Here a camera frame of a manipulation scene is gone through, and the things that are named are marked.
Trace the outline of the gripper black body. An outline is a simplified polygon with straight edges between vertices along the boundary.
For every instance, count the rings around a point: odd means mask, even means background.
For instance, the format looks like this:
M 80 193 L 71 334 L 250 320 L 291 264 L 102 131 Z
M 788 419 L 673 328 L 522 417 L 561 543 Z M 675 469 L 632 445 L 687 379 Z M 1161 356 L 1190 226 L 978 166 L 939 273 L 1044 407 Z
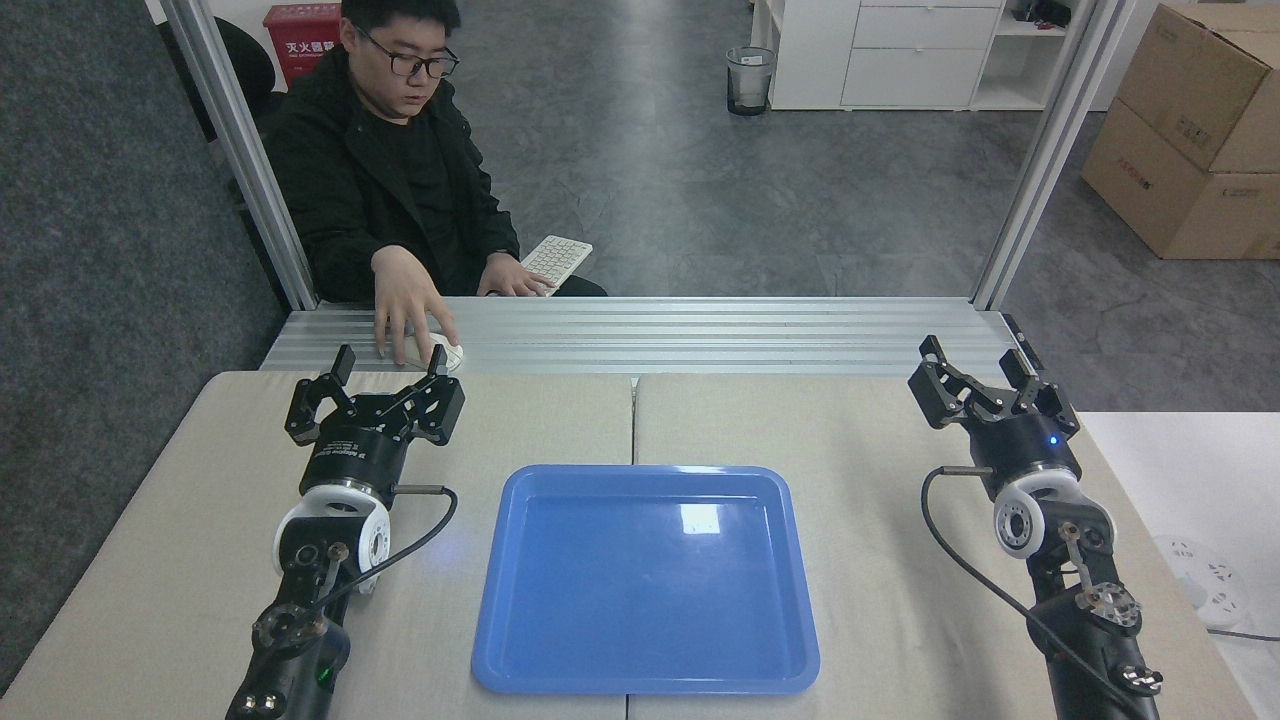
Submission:
M 1076 414 L 1069 406 L 1053 415 L 1036 409 L 1029 413 L 992 414 L 974 406 L 968 409 L 966 416 L 973 464 L 992 470 L 983 479 L 989 497 L 997 496 L 1016 479 L 1042 469 L 1065 469 L 1078 479 L 1082 469 L 1069 441 L 1079 429 Z
M 303 492 L 317 486 L 355 487 L 380 501 L 392 501 L 410 441 L 407 430 L 385 423 L 330 416 L 319 427 L 303 471 Z

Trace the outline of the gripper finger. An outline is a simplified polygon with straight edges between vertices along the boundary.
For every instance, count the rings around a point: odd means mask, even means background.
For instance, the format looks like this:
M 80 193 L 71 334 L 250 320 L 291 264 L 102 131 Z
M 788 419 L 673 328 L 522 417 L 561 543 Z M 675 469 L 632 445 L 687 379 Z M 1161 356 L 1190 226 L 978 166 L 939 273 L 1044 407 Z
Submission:
M 436 345 L 425 374 L 375 404 L 372 428 L 396 441 L 421 438 L 435 446 L 451 442 L 465 405 L 461 382 L 449 374 L 449 345 Z
M 321 432 L 316 423 L 316 413 L 324 400 L 333 400 L 342 416 L 356 414 L 355 401 L 344 391 L 355 360 L 353 348 L 349 345 L 342 345 L 329 372 L 315 379 L 302 379 L 296 383 L 285 416 L 285 432 L 297 446 L 305 447 L 320 438 Z
M 1002 392 L 959 372 L 934 334 L 922 341 L 919 354 L 922 361 L 908 379 L 908 387 L 932 428 L 998 419 Z
M 1007 350 L 998 364 L 1015 393 L 1007 405 L 1014 416 L 1047 418 L 1061 437 L 1074 437 L 1079 432 L 1080 423 L 1065 391 L 1041 378 L 1020 350 Z

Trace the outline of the person's right hand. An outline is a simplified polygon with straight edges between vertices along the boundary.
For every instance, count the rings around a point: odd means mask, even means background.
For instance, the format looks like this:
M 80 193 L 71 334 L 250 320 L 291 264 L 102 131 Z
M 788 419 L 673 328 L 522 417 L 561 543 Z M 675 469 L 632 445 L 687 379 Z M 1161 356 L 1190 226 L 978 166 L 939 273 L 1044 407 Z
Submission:
M 406 364 L 404 332 L 413 329 L 421 355 L 430 356 L 430 318 L 435 319 L 449 345 L 460 346 L 454 315 L 435 287 L 425 266 L 407 249 L 392 245 L 372 254 L 374 275 L 372 333 L 378 352 L 390 347 L 393 361 Z

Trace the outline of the person's left hand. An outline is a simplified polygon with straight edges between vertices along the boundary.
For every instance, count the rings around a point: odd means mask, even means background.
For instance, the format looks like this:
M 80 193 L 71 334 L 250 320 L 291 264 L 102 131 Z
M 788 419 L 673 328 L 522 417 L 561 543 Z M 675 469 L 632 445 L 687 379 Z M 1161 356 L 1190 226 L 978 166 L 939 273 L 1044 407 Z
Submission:
M 556 283 L 529 270 L 507 252 L 486 256 L 476 296 L 499 295 L 504 297 L 544 297 Z

